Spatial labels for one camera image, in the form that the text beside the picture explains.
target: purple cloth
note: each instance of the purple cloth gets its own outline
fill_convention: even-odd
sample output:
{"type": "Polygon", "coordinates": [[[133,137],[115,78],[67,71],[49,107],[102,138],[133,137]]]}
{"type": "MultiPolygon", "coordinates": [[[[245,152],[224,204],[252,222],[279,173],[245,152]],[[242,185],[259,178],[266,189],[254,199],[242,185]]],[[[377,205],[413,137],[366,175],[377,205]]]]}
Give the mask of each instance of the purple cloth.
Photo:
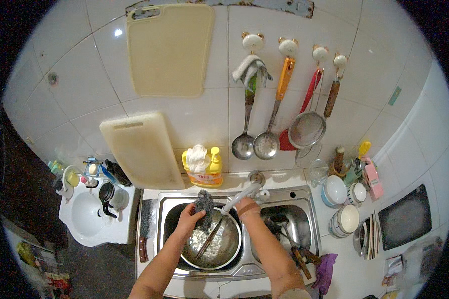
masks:
{"type": "Polygon", "coordinates": [[[321,264],[316,269],[316,282],[312,286],[313,289],[318,288],[325,295],[328,293],[336,258],[337,254],[325,254],[321,257],[321,264]]]}

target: beige cutting board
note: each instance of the beige cutting board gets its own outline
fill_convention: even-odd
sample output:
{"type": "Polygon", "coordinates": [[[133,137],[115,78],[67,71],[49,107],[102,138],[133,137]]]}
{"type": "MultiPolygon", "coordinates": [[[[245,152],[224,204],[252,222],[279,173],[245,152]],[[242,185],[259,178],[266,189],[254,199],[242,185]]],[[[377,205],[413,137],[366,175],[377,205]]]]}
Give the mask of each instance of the beige cutting board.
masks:
{"type": "Polygon", "coordinates": [[[135,10],[126,20],[135,91],[142,96],[198,97],[203,92],[215,11],[205,4],[143,10],[153,16],[134,20],[135,10]]]}
{"type": "Polygon", "coordinates": [[[135,187],[185,188],[161,113],[102,122],[100,130],[135,187]]]}

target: floor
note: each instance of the floor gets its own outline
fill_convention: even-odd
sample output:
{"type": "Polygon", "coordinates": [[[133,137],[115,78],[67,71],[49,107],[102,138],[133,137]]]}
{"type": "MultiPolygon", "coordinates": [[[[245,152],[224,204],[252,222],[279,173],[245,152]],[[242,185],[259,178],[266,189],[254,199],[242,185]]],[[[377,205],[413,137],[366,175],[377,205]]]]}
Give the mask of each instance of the floor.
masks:
{"type": "Polygon", "coordinates": [[[127,298],[135,283],[135,240],[85,247],[68,232],[68,248],[58,252],[60,273],[69,273],[72,299],[127,298]]]}

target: red spatula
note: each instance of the red spatula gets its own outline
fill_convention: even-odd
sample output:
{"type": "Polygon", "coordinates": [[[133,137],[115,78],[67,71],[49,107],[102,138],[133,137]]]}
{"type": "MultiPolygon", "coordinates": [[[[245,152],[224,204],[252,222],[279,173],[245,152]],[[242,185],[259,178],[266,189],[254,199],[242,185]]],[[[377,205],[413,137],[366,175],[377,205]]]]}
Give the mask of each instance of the red spatula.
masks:
{"type": "MultiPolygon", "coordinates": [[[[309,83],[308,92],[306,93],[306,97],[305,97],[305,102],[303,103],[303,106],[301,107],[301,111],[299,111],[299,114],[303,113],[306,110],[306,107],[308,107],[309,101],[311,100],[311,97],[313,96],[313,92],[315,91],[316,87],[319,84],[319,81],[321,80],[322,74],[323,74],[323,71],[320,69],[317,69],[316,72],[314,73],[313,78],[311,79],[311,83],[309,83]]],[[[288,129],[285,129],[283,132],[281,132],[280,150],[281,151],[297,150],[297,148],[295,148],[291,144],[291,142],[289,142],[288,129]]]]}

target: sink basin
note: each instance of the sink basin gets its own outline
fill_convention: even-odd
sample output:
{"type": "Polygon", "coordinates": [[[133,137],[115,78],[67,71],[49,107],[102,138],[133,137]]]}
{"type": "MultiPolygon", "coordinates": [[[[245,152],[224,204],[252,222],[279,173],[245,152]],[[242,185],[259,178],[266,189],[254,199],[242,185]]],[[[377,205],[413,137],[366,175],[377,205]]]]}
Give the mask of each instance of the sink basin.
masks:
{"type": "MultiPolygon", "coordinates": [[[[313,241],[311,227],[309,225],[308,216],[303,209],[294,204],[277,205],[261,209],[261,219],[263,220],[275,215],[284,215],[289,219],[289,223],[286,227],[294,242],[304,248],[311,247],[313,241]]],[[[281,232],[286,235],[284,229],[281,229],[281,232]]],[[[291,243],[283,235],[280,236],[280,243],[286,251],[291,252],[291,243]]],[[[257,261],[260,261],[253,244],[251,244],[251,252],[253,253],[254,258],[257,261]]]]}
{"type": "Polygon", "coordinates": [[[80,183],[74,188],[71,199],[62,197],[58,218],[66,224],[73,238],[84,246],[94,247],[104,243],[130,244],[133,240],[130,224],[134,223],[141,192],[135,192],[134,186],[120,185],[133,200],[128,200],[128,205],[123,211],[110,209],[111,213],[117,215],[114,219],[102,212],[98,191],[103,178],[99,177],[97,181],[99,182],[97,188],[89,189],[84,183],[80,183]]]}
{"type": "MultiPolygon", "coordinates": [[[[317,227],[316,213],[308,186],[294,188],[270,189],[270,199],[261,204],[261,215],[265,219],[275,214],[288,217],[288,230],[295,242],[309,248],[309,251],[319,255],[320,239],[317,227]]],[[[215,206],[224,206],[237,192],[211,193],[215,206]]],[[[160,193],[157,199],[157,238],[154,248],[156,255],[167,238],[176,228],[180,212],[184,207],[197,199],[197,193],[160,193]]],[[[180,259],[173,278],[187,280],[231,281],[266,277],[262,264],[251,243],[251,238],[244,224],[239,221],[236,209],[230,211],[240,224],[242,242],[240,253],[227,266],[217,270],[199,270],[180,259]]],[[[289,251],[289,241],[282,237],[280,241],[289,251]]]]}
{"type": "Polygon", "coordinates": [[[105,226],[103,217],[97,216],[102,208],[100,200],[92,193],[80,193],[72,205],[74,228],[84,236],[96,235],[105,226]]]}

